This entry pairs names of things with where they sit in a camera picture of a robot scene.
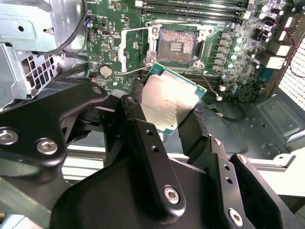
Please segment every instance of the screw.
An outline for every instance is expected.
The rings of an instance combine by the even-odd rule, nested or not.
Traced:
[[[290,126],[292,126],[292,123],[291,122],[286,122],[285,125],[290,127]]]
[[[97,94],[103,94],[103,92],[101,91],[101,89],[98,88],[98,87],[93,87],[92,90],[93,90],[95,93],[97,93]]]
[[[221,145],[221,141],[219,141],[217,138],[214,138],[214,141],[216,142],[217,145]]]
[[[235,211],[233,208],[229,208],[229,215],[231,220],[239,227],[241,227],[243,223],[242,217],[239,215],[237,211]]]
[[[179,194],[173,187],[165,187],[164,194],[172,204],[177,204],[179,202]]]
[[[32,97],[35,97],[37,95],[37,89],[33,88],[31,91],[30,91],[30,94]]]
[[[93,27],[93,23],[92,23],[92,22],[87,23],[87,27],[88,27],[89,29],[91,29],[91,28]]]
[[[18,134],[13,130],[2,129],[0,130],[0,144],[12,145],[18,141]]]
[[[51,155],[57,151],[58,146],[51,139],[43,139],[37,143],[36,149],[38,150],[38,152],[40,152],[42,154]]]
[[[247,164],[247,159],[244,156],[239,156],[239,158],[241,159],[242,162]]]
[[[157,32],[159,31],[159,28],[158,28],[158,27],[153,27],[152,31],[153,31],[154,33],[157,33]]]

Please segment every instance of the red cable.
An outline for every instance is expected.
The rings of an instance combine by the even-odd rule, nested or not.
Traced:
[[[296,76],[296,77],[299,77],[299,78],[303,78],[303,79],[304,79],[305,76],[300,76],[300,75],[296,74],[295,72],[292,71],[292,68],[291,68],[292,59],[293,59],[293,57],[295,56],[295,54],[296,54],[296,52],[297,52],[297,46],[296,46],[296,44],[295,44],[295,41],[294,41],[292,35],[289,33],[289,31],[287,30],[287,28],[286,28],[285,26],[281,25],[281,24],[278,23],[278,22],[276,22],[276,24],[283,28],[283,30],[287,33],[287,36],[288,36],[289,41],[290,41],[290,42],[292,43],[292,45],[293,45],[293,51],[292,51],[291,56],[290,56],[290,59],[288,60],[288,63],[287,63],[287,64],[288,64],[288,67],[289,67],[289,70],[290,70],[290,72],[291,72],[291,74],[294,75],[294,76]]]

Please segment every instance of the black cable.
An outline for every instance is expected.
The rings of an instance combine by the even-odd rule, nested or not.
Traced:
[[[84,43],[81,47],[81,49],[79,49],[77,52],[70,52],[70,51],[65,51],[63,50],[63,52],[67,55],[77,55],[79,53],[81,53],[82,51],[84,51],[85,47],[86,47],[86,44],[87,44],[87,39],[88,39],[88,27],[85,26],[85,40],[84,40]]]
[[[84,64],[76,66],[76,67],[74,67],[74,68],[72,68],[72,69],[70,69],[70,70],[68,70],[64,73],[58,74],[57,76],[54,77],[54,80],[59,81],[59,80],[62,80],[64,78],[67,78],[69,76],[85,72],[87,70],[89,70],[89,64],[84,63]]]
[[[227,121],[230,121],[230,122],[238,122],[238,121],[241,121],[244,118],[246,118],[246,112],[244,111],[244,109],[238,103],[235,103],[235,104],[238,107],[238,109],[243,113],[242,116],[239,117],[239,118],[229,118],[229,117],[223,116],[224,120],[227,120]]]
[[[55,55],[55,54],[57,54],[59,52],[62,52],[65,48],[67,48],[74,41],[74,39],[79,34],[79,32],[81,31],[82,27],[84,26],[84,21],[86,20],[87,12],[88,12],[87,0],[82,0],[81,2],[82,2],[83,14],[82,14],[82,17],[81,17],[80,21],[78,22],[75,30],[70,35],[70,37],[60,47],[58,47],[57,49],[54,49],[54,50],[49,51],[49,52],[38,52],[40,55],[45,55],[45,56]]]

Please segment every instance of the motherboard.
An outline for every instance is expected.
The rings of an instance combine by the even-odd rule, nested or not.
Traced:
[[[157,62],[213,88],[218,101],[247,103],[285,65],[300,21],[285,0],[91,0],[88,8],[90,78],[106,90],[128,91]]]

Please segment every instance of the gray cable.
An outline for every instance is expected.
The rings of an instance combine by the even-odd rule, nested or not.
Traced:
[[[198,73],[202,76],[202,78],[204,79],[204,81],[208,84],[209,88],[211,89],[211,91],[218,96],[218,93],[212,88],[211,84],[208,82],[208,80],[205,78],[205,76],[198,70]]]

